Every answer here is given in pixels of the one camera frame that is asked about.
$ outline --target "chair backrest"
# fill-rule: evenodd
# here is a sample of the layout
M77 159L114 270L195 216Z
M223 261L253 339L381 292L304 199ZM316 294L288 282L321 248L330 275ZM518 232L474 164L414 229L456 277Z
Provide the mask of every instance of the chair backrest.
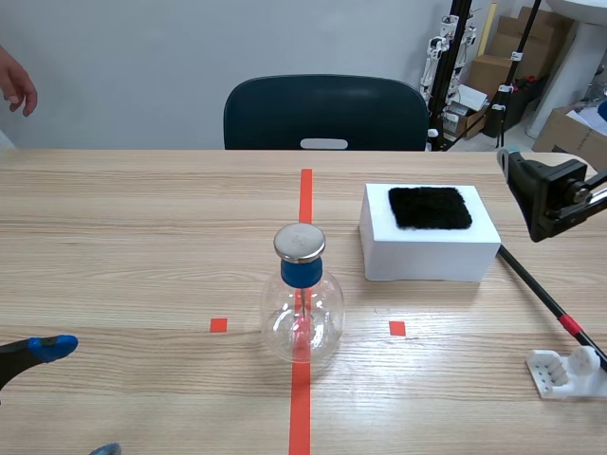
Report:
M428 109L406 83L359 76L276 76L231 92L226 149L301 150L310 138L343 139L345 150L424 150Z

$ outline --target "round-bottom flask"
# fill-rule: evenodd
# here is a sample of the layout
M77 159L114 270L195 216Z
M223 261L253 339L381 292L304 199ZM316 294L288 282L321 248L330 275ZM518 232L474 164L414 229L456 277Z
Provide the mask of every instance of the round-bottom flask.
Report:
M274 238L281 271L264 288L262 335L272 352L290 362L323 362L340 343L343 294L323 270L324 247L322 231L303 223L283 227Z

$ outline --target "gray wall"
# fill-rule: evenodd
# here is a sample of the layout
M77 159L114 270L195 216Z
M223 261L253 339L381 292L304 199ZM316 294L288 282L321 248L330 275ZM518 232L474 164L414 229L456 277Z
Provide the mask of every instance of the gray wall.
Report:
M482 30L490 0L475 0ZM520 4L502 0L501 13ZM415 86L451 0L0 0L0 44L40 93L30 118L0 109L20 147L223 148L244 80L380 76Z

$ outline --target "red square marker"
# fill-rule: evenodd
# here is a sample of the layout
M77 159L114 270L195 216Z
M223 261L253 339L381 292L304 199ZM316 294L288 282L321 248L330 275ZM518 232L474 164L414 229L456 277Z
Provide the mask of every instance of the red square marker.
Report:
M213 318L211 319L212 334L225 334L228 331L228 318Z
M405 323L402 320L391 320L390 321L390 335L393 337L405 337L407 330L405 329Z

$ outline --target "blue object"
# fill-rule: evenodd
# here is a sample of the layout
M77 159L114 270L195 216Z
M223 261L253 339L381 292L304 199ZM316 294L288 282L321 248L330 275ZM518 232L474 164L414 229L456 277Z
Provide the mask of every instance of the blue object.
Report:
M28 347L40 360L50 363L72 354L78 347L78 339L72 335L59 335L52 345L46 346L40 338L30 338Z
M281 261L281 276L283 281L297 289L307 289L319 282L322 277L322 259L311 263L293 264Z
M231 92L224 143L227 150L303 150L303 139L341 139L345 150L423 151L428 124L425 101L403 82L274 76Z
M114 443L98 448L91 455L120 455L121 453L120 444Z
M602 102L598 105L598 114L603 117L603 120L607 120L607 101Z

